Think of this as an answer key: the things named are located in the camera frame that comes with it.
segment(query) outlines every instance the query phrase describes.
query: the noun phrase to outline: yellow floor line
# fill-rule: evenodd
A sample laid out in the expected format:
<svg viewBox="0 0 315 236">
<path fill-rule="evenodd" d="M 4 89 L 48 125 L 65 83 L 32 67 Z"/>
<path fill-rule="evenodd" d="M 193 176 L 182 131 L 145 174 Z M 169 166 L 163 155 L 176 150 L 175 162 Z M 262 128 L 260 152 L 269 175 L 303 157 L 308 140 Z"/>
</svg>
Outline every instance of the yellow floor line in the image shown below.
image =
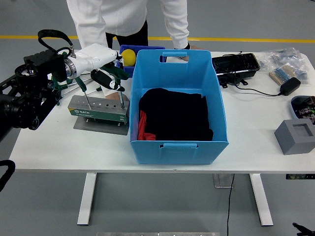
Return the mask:
<svg viewBox="0 0 315 236">
<path fill-rule="evenodd" d="M 170 37 L 148 37 L 152 41 L 171 41 Z M 36 35 L 0 35 L 0 39 L 38 39 Z M 189 37 L 189 41 L 218 42 L 262 42 L 262 43 L 315 43 L 315 39 L 285 39 L 285 38 L 228 38 L 228 37 Z"/>
</svg>

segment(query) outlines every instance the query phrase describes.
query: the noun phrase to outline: gray metal base plate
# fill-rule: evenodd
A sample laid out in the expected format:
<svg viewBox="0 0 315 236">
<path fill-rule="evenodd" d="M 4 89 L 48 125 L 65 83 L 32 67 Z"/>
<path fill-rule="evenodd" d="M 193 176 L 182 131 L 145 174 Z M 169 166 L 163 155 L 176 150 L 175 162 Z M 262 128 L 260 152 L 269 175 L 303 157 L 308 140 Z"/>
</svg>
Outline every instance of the gray metal base plate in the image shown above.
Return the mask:
<svg viewBox="0 0 315 236">
<path fill-rule="evenodd" d="M 97 233 L 96 236 L 220 236 L 220 233 Z"/>
<path fill-rule="evenodd" d="M 232 174 L 213 174 L 215 188 L 230 188 L 232 185 L 232 179 Z"/>
<path fill-rule="evenodd" d="M 127 135 L 129 130 L 129 122 L 125 124 L 123 122 L 111 120 L 78 117 L 73 128 L 101 133 Z"/>
</svg>

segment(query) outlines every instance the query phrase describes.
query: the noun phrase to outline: blue plastic storage bin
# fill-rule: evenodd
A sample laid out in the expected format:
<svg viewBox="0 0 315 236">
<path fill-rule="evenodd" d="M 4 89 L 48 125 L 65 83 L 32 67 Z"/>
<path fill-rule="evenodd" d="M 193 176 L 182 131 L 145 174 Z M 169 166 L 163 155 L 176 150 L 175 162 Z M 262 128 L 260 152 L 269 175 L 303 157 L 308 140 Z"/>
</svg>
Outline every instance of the blue plastic storage bin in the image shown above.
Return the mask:
<svg viewBox="0 0 315 236">
<path fill-rule="evenodd" d="M 146 50 L 151 50 L 151 49 L 165 49 L 165 47 L 153 47 L 153 46 L 133 46 L 133 45 L 122 45 L 120 46 L 120 51 L 119 53 L 121 54 L 124 50 L 126 49 L 132 49 L 134 50 L 136 56 L 140 50 L 146 49 Z M 133 71 L 134 71 L 134 66 L 125 66 L 124 71 L 127 72 L 130 77 L 133 76 Z"/>
<path fill-rule="evenodd" d="M 161 62 L 189 56 L 188 63 Z M 139 141 L 139 100 L 146 91 L 163 88 L 205 95 L 212 141 Z M 202 50 L 141 50 L 131 86 L 130 144 L 139 164 L 211 164 L 228 145 L 221 90 L 211 53 Z"/>
</svg>

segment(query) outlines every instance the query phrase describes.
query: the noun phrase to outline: white table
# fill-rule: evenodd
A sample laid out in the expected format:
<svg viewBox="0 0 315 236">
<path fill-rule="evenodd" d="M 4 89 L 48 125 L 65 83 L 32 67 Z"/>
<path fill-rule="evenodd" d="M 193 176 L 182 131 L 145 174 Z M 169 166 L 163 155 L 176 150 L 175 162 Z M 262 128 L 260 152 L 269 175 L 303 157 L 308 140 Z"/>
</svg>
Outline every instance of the white table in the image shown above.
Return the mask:
<svg viewBox="0 0 315 236">
<path fill-rule="evenodd" d="M 213 52 L 212 57 L 225 53 Z M 127 136 L 73 129 L 77 117 L 67 106 L 73 94 L 61 100 L 36 131 L 21 130 L 10 159 L 17 171 L 85 172 L 86 185 L 78 224 L 88 224 L 97 173 L 246 173 L 251 175 L 262 225 L 273 225 L 264 194 L 261 173 L 311 174 L 315 172 L 315 151 L 283 155 L 274 131 L 285 119 L 292 119 L 290 100 L 297 95 L 314 95 L 315 70 L 309 68 L 310 86 L 300 87 L 290 96 L 268 97 L 233 86 L 222 88 L 229 145 L 211 165 L 139 165 L 129 134 Z M 130 91 L 131 80 L 123 86 Z M 247 79 L 246 88 L 279 93 L 279 86 L 257 72 Z M 97 85 L 92 82 L 88 91 Z"/>
</svg>

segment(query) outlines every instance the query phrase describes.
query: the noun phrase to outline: gray floor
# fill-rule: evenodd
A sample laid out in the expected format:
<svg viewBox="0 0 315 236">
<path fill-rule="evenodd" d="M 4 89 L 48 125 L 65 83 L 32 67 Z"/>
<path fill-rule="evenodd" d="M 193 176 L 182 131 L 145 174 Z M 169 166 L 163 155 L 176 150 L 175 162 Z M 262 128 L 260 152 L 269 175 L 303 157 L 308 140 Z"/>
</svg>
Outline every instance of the gray floor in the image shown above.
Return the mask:
<svg viewBox="0 0 315 236">
<path fill-rule="evenodd" d="M 314 39 L 315 2 L 310 0 L 188 1 L 191 37 Z M 150 36 L 167 36 L 159 1 L 148 4 Z M 0 0 L 1 35 L 37 35 L 58 29 L 76 35 L 63 0 Z M 49 40 L 63 47 L 62 40 Z M 202 42 L 210 51 L 266 51 L 294 47 L 315 66 L 315 44 Z M 172 48 L 170 41 L 150 45 Z M 0 39 L 0 81 L 44 50 L 36 40 Z M 0 143 L 8 159 L 19 130 Z M 0 193 L 0 235 L 95 236 L 97 232 L 220 232 L 226 235 L 228 189 L 215 189 L 210 174 L 99 174 L 89 226 L 77 226 L 84 174 L 16 172 Z M 274 226 L 262 227 L 250 178 L 236 175 L 230 234 L 296 235 L 292 223 L 315 230 L 315 182 L 262 175 Z"/>
</svg>

